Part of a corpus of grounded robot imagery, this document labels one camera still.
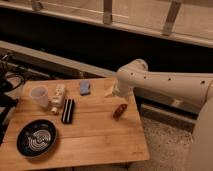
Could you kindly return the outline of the cream pointed gripper finger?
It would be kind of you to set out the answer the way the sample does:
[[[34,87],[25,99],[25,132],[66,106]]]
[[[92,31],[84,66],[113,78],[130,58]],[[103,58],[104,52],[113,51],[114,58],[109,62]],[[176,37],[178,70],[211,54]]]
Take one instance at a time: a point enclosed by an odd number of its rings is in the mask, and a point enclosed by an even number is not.
[[[114,92],[113,89],[109,89],[106,91],[105,96],[104,97],[113,97],[114,96]]]

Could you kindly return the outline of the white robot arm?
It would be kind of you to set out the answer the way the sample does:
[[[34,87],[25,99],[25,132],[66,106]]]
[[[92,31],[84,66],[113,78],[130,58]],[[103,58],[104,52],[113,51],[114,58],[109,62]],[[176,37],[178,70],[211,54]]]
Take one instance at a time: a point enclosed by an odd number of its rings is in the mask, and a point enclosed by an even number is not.
[[[135,59],[117,70],[107,95],[127,97],[134,88],[201,108],[184,171],[213,171],[213,74],[150,72],[144,60]]]

